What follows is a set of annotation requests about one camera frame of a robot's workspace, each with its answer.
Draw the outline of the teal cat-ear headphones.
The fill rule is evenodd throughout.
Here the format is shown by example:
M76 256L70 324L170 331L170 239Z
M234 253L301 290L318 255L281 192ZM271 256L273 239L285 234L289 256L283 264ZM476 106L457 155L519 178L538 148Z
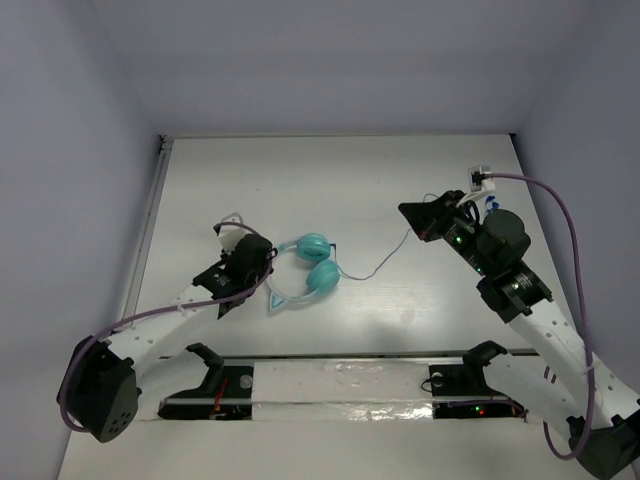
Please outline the teal cat-ear headphones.
M321 233L306 233L276 246L273 272L266 280L270 314L289 307L305 307L333 293L341 278L338 265L332 259L333 247ZM293 272L292 267L305 271L304 275L294 277L300 282L297 289L284 281L285 276Z

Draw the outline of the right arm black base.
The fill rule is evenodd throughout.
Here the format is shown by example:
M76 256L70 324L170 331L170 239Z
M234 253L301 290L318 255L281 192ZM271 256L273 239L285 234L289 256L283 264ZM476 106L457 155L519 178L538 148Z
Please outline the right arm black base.
M518 402L486 383L484 368L508 351L493 341L485 341L462 355L458 364L429 367L420 389L433 399L436 420L516 418L525 420L528 411Z

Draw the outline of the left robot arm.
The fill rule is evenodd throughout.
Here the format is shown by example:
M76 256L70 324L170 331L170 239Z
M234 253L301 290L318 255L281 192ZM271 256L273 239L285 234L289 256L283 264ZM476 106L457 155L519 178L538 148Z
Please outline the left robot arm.
M189 369L190 396L219 398L228 380L224 361L192 341L213 309L218 317L242 305L272 272L273 244L244 235L230 252L196 275L170 305L134 314L81 340L74 348L56 401L63 423L100 443L119 436L138 412L145 373L162 357L183 351L201 360Z

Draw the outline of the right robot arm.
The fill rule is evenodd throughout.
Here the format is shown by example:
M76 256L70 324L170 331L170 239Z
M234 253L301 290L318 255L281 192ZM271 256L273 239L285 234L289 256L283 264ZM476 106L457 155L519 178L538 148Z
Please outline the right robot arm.
M480 275L480 297L538 353L554 375L544 378L518 364L494 341L463 356L463 384L495 390L526 407L554 430L571 455L597 479L611 479L639 458L639 395L588 353L551 290L523 260L531 244L523 221L494 209L483 220L469 212L460 190L399 212L424 242L442 240Z

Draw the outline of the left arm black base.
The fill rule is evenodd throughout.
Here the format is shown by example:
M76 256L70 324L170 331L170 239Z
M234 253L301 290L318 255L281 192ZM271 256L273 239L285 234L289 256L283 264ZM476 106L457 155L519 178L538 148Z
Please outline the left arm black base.
M196 343L187 351L198 356L207 370L193 388L165 397L157 415L163 420L251 420L254 364L227 364L209 347Z

